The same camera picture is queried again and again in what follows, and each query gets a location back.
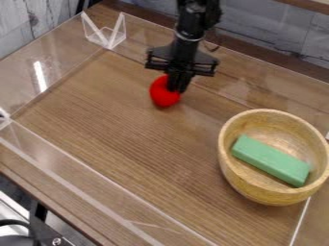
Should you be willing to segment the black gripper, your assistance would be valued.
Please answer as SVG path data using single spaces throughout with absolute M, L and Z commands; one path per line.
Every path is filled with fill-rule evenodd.
M 179 93 L 185 93 L 194 75 L 213 76 L 218 65 L 218 59 L 209 54 L 191 48 L 175 50 L 174 44 L 147 49 L 146 68 L 162 70 L 166 73 L 171 68 L 191 72 L 182 73 L 181 78 L 177 71 L 168 73 L 167 89 L 171 92 L 178 90 Z

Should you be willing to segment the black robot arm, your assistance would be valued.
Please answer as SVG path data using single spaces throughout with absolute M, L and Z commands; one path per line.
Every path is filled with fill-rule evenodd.
M 162 70 L 167 89 L 185 93 L 195 75 L 211 77 L 219 61 L 199 50 L 206 32 L 219 22 L 219 0 L 178 0 L 178 21 L 174 39 L 166 46 L 147 50 L 146 68 Z

